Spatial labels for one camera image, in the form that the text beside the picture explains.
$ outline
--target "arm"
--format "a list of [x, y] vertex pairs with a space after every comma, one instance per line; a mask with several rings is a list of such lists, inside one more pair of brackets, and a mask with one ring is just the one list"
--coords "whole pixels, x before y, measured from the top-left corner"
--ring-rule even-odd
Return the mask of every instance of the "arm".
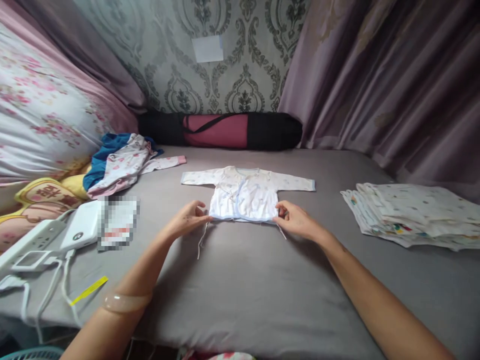
[[316, 242], [386, 358], [454, 359], [449, 350], [328, 230], [308, 213], [280, 201], [275, 221], [283, 229]]
[[[135, 265], [115, 288], [116, 294], [127, 296], [150, 295], [157, 283], [165, 258], [175, 239], [196, 227], [212, 221], [204, 216], [205, 204], [192, 201], [164, 227]], [[61, 357], [62, 360], [121, 359], [144, 309], [129, 312], [110, 312], [99, 307]]]

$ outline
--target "red chinese character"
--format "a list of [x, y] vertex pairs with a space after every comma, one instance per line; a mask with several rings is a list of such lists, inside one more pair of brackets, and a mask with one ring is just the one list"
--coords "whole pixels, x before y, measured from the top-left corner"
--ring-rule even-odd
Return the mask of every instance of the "red chinese character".
[[73, 205], [75, 205], [76, 203], [78, 203], [78, 199], [74, 196], [70, 196], [70, 195], [63, 195], [63, 199], [59, 200], [62, 204], [65, 204], [69, 207], [72, 207]]
[[37, 190], [36, 193], [38, 195], [41, 195], [43, 197], [46, 197], [46, 198], [50, 199], [50, 198], [53, 198], [53, 197], [56, 197], [57, 195], [59, 195], [60, 192], [61, 191], [59, 189], [57, 189], [55, 186], [48, 185], [48, 186], [45, 186], [42, 189]]

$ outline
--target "bracelet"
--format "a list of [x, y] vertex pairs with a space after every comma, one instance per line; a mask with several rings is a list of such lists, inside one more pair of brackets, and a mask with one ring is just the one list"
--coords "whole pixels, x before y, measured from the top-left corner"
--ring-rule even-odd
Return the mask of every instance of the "bracelet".
[[112, 313], [133, 313], [146, 307], [150, 300], [152, 300], [152, 294], [128, 296], [112, 292], [103, 300], [103, 308]]

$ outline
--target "bag strap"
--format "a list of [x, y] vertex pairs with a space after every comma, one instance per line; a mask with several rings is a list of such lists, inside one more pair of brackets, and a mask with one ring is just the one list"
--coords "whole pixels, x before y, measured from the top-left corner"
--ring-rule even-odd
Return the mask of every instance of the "bag strap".
[[231, 116], [234, 116], [234, 115], [239, 115], [237, 113], [226, 113], [226, 114], [223, 114], [223, 115], [220, 115], [219, 117], [216, 117], [214, 118], [213, 120], [210, 120], [209, 122], [203, 124], [202, 126], [200, 126], [197, 130], [193, 131], [193, 130], [190, 130], [190, 124], [189, 124], [189, 117], [190, 115], [185, 115], [186, 116], [186, 119], [185, 119], [185, 122], [186, 122], [186, 127], [184, 126], [184, 120], [183, 118], [180, 120], [181, 121], [181, 126], [183, 128], [183, 131], [187, 134], [198, 134], [198, 133], [202, 133], [204, 132], [205, 130], [208, 130], [210, 129], [212, 126], [214, 126], [215, 124], [218, 124], [220, 121], [222, 121], [223, 119], [226, 119], [226, 118], [229, 118]]

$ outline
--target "mattress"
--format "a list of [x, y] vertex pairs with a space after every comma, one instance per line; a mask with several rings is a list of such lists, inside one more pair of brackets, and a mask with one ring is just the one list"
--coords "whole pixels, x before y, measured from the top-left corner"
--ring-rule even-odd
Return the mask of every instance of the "mattress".
[[[336, 150], [163, 149], [163, 156], [185, 155], [187, 163], [142, 175], [122, 194], [140, 199], [129, 246], [102, 253], [84, 248], [75, 258], [71, 288], [88, 278], [109, 277], [95, 297], [79, 303], [83, 321], [181, 206], [191, 200], [210, 203], [214, 187], [181, 185], [182, 173], [235, 165], [314, 179], [316, 192], [280, 191], [279, 199], [305, 208], [332, 231], [459, 359], [480, 358], [480, 251], [406, 249], [362, 235], [339, 191], [392, 181], [367, 157]], [[274, 225], [220, 221], [209, 226], [197, 260], [201, 235], [199, 229], [171, 247], [135, 337], [259, 358], [384, 359], [314, 243], [288, 235], [285, 240]], [[31, 282], [29, 315], [51, 276], [48, 271]], [[20, 300], [20, 292], [2, 296], [0, 314], [18, 317]], [[59, 291], [43, 318], [74, 325]]]

